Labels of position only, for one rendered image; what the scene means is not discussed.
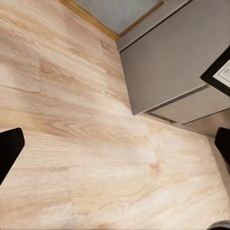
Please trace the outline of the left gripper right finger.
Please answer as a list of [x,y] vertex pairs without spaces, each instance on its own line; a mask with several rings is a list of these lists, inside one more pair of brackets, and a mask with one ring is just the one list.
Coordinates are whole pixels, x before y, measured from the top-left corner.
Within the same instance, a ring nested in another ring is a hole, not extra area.
[[215,145],[230,166],[230,129],[218,128]]

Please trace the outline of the poster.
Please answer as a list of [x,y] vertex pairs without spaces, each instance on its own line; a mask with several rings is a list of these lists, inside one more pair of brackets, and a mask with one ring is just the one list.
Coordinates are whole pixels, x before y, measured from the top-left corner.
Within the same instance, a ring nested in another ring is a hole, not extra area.
[[214,61],[200,79],[230,96],[230,46]]

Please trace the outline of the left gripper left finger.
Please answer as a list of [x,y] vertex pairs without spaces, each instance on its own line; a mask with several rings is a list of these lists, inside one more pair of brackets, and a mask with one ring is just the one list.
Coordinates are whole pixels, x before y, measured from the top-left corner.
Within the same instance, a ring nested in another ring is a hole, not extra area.
[[24,146],[24,135],[20,127],[0,133],[0,185]]

